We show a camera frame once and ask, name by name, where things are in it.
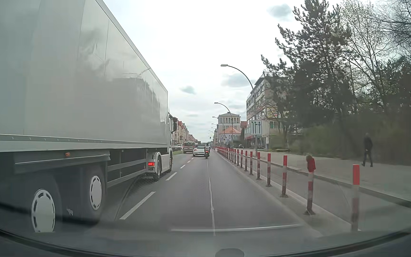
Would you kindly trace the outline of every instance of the red and white bollard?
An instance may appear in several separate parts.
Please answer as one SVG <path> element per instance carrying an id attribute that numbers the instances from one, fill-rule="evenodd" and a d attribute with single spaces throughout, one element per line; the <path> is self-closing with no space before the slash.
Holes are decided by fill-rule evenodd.
<path id="1" fill-rule="evenodd" d="M 250 175 L 253 175 L 253 152 L 250 152 Z"/>
<path id="2" fill-rule="evenodd" d="M 245 150 L 245 171 L 247 171 L 247 150 Z"/>
<path id="3" fill-rule="evenodd" d="M 260 176 L 259 175 L 259 172 L 260 172 L 260 170 L 259 170 L 259 158 L 260 158 L 259 152 L 256 153 L 256 158 L 257 158 L 257 160 L 256 160 L 256 180 L 261 180 L 261 178 L 259 177 Z"/>
<path id="4" fill-rule="evenodd" d="M 358 231 L 359 223 L 359 164 L 353 164 L 353 199 L 351 210 L 351 231 Z"/>
<path id="5" fill-rule="evenodd" d="M 307 192 L 307 210 L 305 215 L 315 215 L 312 210 L 313 205 L 313 172 L 316 169 L 315 159 L 311 155 L 307 156 L 307 170 L 309 171 L 309 187 Z"/>
<path id="6" fill-rule="evenodd" d="M 283 198 L 287 198 L 288 195 L 286 194 L 286 178 L 287 173 L 287 166 L 288 166 L 288 155 L 283 155 L 283 173 L 282 173 L 282 194 L 280 195 L 280 197 Z"/>
<path id="7" fill-rule="evenodd" d="M 267 154 L 267 187 L 271 187 L 270 185 L 270 153 Z"/>

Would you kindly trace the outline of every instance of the white car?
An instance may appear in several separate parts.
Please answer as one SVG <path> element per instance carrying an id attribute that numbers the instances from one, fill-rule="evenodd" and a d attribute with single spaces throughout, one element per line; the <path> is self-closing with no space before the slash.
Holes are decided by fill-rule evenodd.
<path id="1" fill-rule="evenodd" d="M 197 145 L 193 148 L 193 156 L 196 156 L 196 155 L 204 156 L 205 151 L 206 151 L 205 145 Z"/>

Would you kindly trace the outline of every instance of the man in dark clothing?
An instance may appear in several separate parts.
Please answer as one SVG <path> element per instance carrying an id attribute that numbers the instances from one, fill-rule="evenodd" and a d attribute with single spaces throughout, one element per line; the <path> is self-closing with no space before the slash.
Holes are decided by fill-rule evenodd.
<path id="1" fill-rule="evenodd" d="M 374 166 L 371 155 L 372 146 L 374 146 L 374 144 L 372 143 L 372 139 L 370 139 L 369 133 L 366 133 L 366 136 L 364 137 L 364 161 L 362 162 L 362 166 L 366 166 L 367 155 L 369 155 L 370 166 Z"/>

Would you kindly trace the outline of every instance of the truck wheel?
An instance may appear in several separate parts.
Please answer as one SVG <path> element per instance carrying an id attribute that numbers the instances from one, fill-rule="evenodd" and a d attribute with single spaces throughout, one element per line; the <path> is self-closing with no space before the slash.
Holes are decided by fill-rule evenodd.
<path id="1" fill-rule="evenodd" d="M 28 211 L 22 214 L 22 221 L 13 221 L 22 232 L 59 231 L 63 216 L 61 196 L 55 178 L 49 174 L 23 176 L 13 191 L 14 206 Z"/>
<path id="2" fill-rule="evenodd" d="M 83 192 L 81 192 L 81 217 L 83 221 L 97 223 L 100 219 L 106 188 L 100 166 L 91 166 L 83 173 Z"/>
<path id="3" fill-rule="evenodd" d="M 153 180 L 154 181 L 159 180 L 159 178 L 161 177 L 161 171 L 162 171 L 161 158 L 158 157 L 158 161 L 157 161 L 157 164 L 156 164 L 156 173 L 153 175 Z"/>
<path id="4" fill-rule="evenodd" d="M 172 171 L 172 161 L 173 160 L 172 160 L 172 155 L 171 155 L 170 158 L 169 158 L 169 169 L 167 171 L 168 173 Z"/>

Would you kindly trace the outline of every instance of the white truck trailer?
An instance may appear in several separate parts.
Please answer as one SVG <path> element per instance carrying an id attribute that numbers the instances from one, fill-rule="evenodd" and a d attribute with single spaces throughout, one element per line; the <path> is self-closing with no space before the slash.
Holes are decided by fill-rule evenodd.
<path id="1" fill-rule="evenodd" d="M 0 0 L 0 206 L 26 214 L 17 229 L 96 222 L 109 187 L 171 170 L 176 129 L 102 0 Z"/>

